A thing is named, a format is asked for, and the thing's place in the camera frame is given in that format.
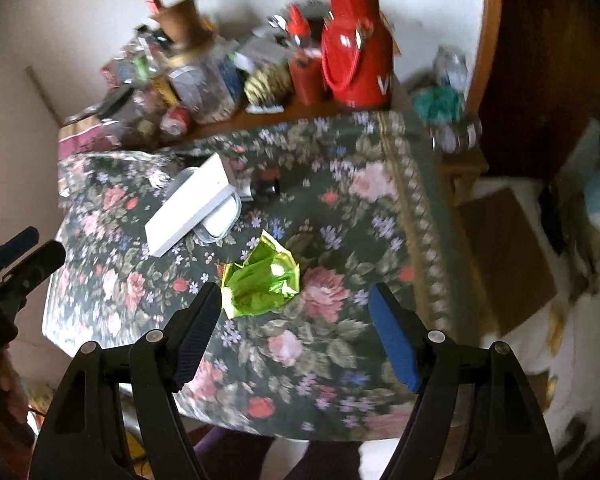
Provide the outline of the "person left hand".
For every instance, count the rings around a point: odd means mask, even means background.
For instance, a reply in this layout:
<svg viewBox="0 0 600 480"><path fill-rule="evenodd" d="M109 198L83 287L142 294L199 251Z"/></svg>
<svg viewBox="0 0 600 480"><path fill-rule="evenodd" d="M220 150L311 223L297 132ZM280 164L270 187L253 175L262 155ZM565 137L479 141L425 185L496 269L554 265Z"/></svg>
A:
<svg viewBox="0 0 600 480"><path fill-rule="evenodd" d="M0 404L18 424L27 421L29 401L8 349L0 352Z"/></svg>

